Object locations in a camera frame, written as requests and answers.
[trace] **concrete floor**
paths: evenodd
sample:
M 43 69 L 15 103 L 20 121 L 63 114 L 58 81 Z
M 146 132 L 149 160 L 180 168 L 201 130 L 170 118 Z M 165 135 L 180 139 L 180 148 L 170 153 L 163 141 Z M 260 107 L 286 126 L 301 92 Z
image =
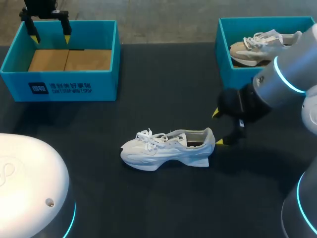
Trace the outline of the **concrete floor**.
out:
M 0 45 L 9 45 L 24 0 L 0 0 Z M 123 43 L 214 41 L 219 17 L 311 15 L 316 0 L 58 0 L 70 19 L 116 19 Z

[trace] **blue light ring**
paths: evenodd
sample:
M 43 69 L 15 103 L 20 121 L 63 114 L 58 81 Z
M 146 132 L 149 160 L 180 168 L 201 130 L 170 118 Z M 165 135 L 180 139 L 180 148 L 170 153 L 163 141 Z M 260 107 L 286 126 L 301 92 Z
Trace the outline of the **blue light ring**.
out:
M 298 92 L 298 93 L 305 93 L 305 91 L 302 91 L 298 88 L 295 88 L 289 81 L 287 81 L 287 79 L 283 76 L 282 72 L 280 71 L 280 69 L 277 66 L 277 57 L 274 58 L 274 69 L 277 72 L 278 76 L 282 79 L 282 81 L 291 89 L 293 89 L 294 91 Z
M 66 234 L 63 236 L 63 238 L 66 238 L 66 236 L 68 235 L 68 233 L 70 232 L 71 227 L 73 226 L 73 223 L 75 221 L 75 215 L 76 215 L 76 202 L 75 202 L 75 208 L 74 208 L 74 215 L 73 215 L 73 220 L 71 221 L 69 228 L 66 232 Z
M 301 183 L 301 180 L 302 180 L 302 177 L 304 176 L 304 173 L 303 175 L 301 176 L 301 178 L 299 179 L 298 181 L 298 184 L 297 184 L 297 190 L 296 190 L 296 195 L 297 195 L 297 203 L 298 203 L 298 206 L 299 206 L 299 210 L 301 211 L 305 221 L 307 222 L 308 226 L 313 230 L 313 232 L 317 235 L 317 230 L 313 227 L 313 225 L 310 223 L 310 221 L 308 220 L 307 216 L 305 215 L 304 211 L 303 211 L 303 208 L 302 208 L 302 205 L 301 205 L 301 202 L 299 200 L 299 186 L 300 186 L 300 183 Z

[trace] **open box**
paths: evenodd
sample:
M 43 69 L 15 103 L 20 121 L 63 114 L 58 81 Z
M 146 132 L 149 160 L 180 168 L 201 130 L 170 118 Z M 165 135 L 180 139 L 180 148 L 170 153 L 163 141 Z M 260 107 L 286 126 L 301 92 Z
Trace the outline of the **open box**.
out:
M 116 99 L 120 40 L 116 21 L 70 21 L 66 44 L 60 21 L 34 22 L 41 41 L 36 44 L 21 23 L 0 69 L 16 102 L 114 101 Z M 28 72 L 35 50 L 111 50 L 109 70 Z
M 275 29 L 281 34 L 305 32 L 314 20 L 310 16 L 286 17 L 235 17 L 220 18 L 215 43 L 215 54 L 224 88 L 240 89 L 250 83 L 262 67 L 234 67 L 229 54 L 229 47 L 243 37 L 252 37 L 257 32 Z

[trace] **sneaker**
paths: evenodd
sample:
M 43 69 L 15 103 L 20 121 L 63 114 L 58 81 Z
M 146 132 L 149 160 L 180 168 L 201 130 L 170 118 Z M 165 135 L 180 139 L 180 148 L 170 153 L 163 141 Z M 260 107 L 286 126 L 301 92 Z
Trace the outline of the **sneaker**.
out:
M 244 37 L 243 42 L 230 46 L 230 56 L 235 61 L 246 65 L 256 66 L 264 60 L 273 60 L 283 50 L 297 43 L 302 33 L 280 34 L 275 30 L 256 33 L 253 37 Z
M 154 171 L 168 160 L 188 166 L 208 167 L 215 138 L 210 128 L 202 131 L 176 130 L 169 134 L 152 135 L 151 130 L 137 133 L 121 147 L 123 161 L 136 169 Z

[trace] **shoe tongue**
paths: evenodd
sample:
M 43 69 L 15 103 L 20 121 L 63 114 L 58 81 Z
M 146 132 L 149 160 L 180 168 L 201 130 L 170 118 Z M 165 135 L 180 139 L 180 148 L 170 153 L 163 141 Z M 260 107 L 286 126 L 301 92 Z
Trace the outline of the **shoe tongue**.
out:
M 173 138 L 171 138 L 168 141 L 178 141 L 181 145 L 187 146 L 187 139 L 186 139 L 186 134 L 185 133 L 180 134 L 180 135 L 178 135 L 176 137 L 173 137 Z
M 279 35 L 279 33 L 275 31 L 274 29 L 261 34 L 261 36 L 263 37 L 270 37 L 270 36 L 276 36 L 276 35 Z
M 268 32 L 265 32 L 263 34 L 260 35 L 265 42 L 267 43 L 273 43 L 273 41 L 275 41 L 276 39 L 278 39 L 280 41 L 280 43 L 283 44 L 283 36 L 281 34 L 279 34 L 277 31 L 270 30 Z

